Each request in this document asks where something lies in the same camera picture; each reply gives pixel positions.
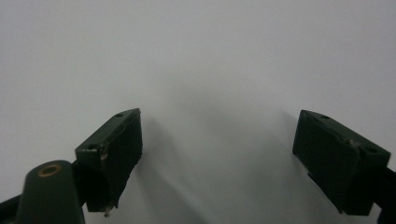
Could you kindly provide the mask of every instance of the white surface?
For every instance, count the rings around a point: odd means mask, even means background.
[[[395,21],[394,1],[1,1],[0,200],[140,107],[143,158],[87,223],[375,223],[291,147],[309,109],[396,153]]]

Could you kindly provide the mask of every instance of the white background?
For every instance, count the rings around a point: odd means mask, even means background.
[[[87,223],[375,223],[291,148],[308,109],[396,153],[395,71],[393,0],[1,1],[0,200],[139,107],[143,157]]]

